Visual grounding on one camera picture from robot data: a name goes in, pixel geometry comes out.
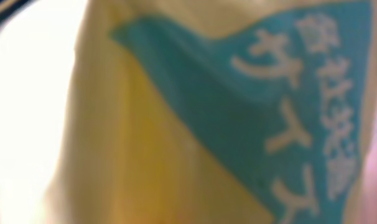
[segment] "bright light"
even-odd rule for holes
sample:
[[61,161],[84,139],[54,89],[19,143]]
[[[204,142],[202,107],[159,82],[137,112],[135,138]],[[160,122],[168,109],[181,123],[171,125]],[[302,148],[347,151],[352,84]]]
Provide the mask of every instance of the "bright light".
[[0,34],[1,224],[28,224],[57,165],[86,0],[41,0]]

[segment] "cloth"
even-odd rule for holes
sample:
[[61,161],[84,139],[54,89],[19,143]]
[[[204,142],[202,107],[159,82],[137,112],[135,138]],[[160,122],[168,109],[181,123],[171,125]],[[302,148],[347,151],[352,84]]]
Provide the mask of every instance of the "cloth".
[[93,0],[56,182],[71,223],[352,224],[376,98],[377,0]]

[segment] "yellow fabric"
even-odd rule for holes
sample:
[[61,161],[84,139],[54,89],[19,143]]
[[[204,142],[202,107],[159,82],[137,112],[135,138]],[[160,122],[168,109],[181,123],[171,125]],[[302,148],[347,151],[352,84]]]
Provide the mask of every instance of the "yellow fabric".
[[257,2],[241,1],[234,4],[237,11],[231,8],[236,0],[220,7],[212,7],[213,1],[91,2],[77,46],[57,179],[67,192],[71,223],[274,222],[192,136],[135,57],[109,37],[123,22],[148,13],[167,14],[203,35],[222,37],[268,14],[322,0],[258,1],[265,8],[259,14],[241,13]]

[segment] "yellow shirt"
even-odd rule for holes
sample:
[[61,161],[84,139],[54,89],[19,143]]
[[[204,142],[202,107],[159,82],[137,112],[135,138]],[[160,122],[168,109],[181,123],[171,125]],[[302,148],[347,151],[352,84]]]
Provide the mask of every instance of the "yellow shirt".
[[376,74],[377,0],[94,0],[72,223],[354,223]]

